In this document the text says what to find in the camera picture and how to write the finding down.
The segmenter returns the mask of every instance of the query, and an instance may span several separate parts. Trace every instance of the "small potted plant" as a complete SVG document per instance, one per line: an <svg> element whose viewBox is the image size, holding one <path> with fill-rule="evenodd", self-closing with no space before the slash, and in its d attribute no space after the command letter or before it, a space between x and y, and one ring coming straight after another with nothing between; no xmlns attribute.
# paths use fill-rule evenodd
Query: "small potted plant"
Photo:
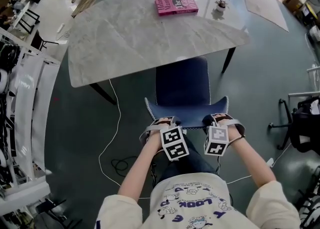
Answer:
<svg viewBox="0 0 320 229"><path fill-rule="evenodd" d="M224 12L226 10L226 3L224 0L217 0L216 2L216 10L219 12Z"/></svg>

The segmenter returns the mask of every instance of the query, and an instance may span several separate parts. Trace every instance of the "table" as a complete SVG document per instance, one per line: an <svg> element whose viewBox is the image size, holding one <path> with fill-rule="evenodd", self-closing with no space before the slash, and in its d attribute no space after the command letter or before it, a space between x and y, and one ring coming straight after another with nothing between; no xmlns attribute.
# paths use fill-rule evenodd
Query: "table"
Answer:
<svg viewBox="0 0 320 229"><path fill-rule="evenodd" d="M104 0L80 13L69 38L73 87L229 49L249 42L247 28L229 0L195 0L197 14L158 16L155 0Z"/></svg>
<svg viewBox="0 0 320 229"><path fill-rule="evenodd" d="M20 11L18 17L13 22L13 25L12 25L13 29L16 28L17 25L19 24L19 25L22 26L22 28L24 30L26 30L26 32L28 34L31 34L31 32L34 29L35 25L29 25L25 20L23 20L24 15L28 15L30 18L34 19L35 20L35 24L40 23L40 21L39 21L39 17L40 16L38 14L34 13L32 10L30 10L29 7L30 7L30 2L28 2L24 6L23 10Z"/></svg>

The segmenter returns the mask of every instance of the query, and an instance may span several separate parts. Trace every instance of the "hand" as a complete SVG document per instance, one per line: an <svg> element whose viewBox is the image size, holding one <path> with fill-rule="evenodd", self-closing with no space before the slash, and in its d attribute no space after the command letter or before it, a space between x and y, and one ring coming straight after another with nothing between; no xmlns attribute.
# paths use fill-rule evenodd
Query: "hand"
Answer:
<svg viewBox="0 0 320 229"><path fill-rule="evenodd" d="M164 121L170 121L170 119L167 117L159 119L159 122L164 122ZM160 130L151 130L150 131L150 135L149 135L147 144L148 143L151 143L152 145L157 145L158 150L162 148Z"/></svg>
<svg viewBox="0 0 320 229"><path fill-rule="evenodd" d="M214 118L219 118L221 116L226 116L226 115L224 113L220 113L220 114L215 115ZM229 120L229 119L222 119L222 120L218 121L218 124L219 124L219 122L226 122L227 120ZM232 141L234 139L241 137L241 135L235 125L228 126L228 135L229 135L229 141Z"/></svg>

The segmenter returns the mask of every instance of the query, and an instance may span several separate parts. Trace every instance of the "pink book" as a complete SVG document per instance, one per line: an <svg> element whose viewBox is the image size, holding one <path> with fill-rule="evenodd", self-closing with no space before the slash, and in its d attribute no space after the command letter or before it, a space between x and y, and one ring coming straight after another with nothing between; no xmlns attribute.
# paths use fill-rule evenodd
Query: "pink book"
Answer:
<svg viewBox="0 0 320 229"><path fill-rule="evenodd" d="M195 0L155 0L159 16L198 12Z"/></svg>

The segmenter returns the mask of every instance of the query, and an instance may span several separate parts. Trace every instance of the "white t-shirt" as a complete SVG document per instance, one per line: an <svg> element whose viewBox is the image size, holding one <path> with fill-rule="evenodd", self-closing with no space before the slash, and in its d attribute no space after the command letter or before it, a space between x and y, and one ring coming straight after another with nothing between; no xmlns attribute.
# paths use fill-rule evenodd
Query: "white t-shirt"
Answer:
<svg viewBox="0 0 320 229"><path fill-rule="evenodd" d="M282 186L272 181L259 188L246 216L230 205L228 187L211 173L190 173L156 185L150 197L150 215L132 198L111 195L104 199L96 229L299 229L300 219Z"/></svg>

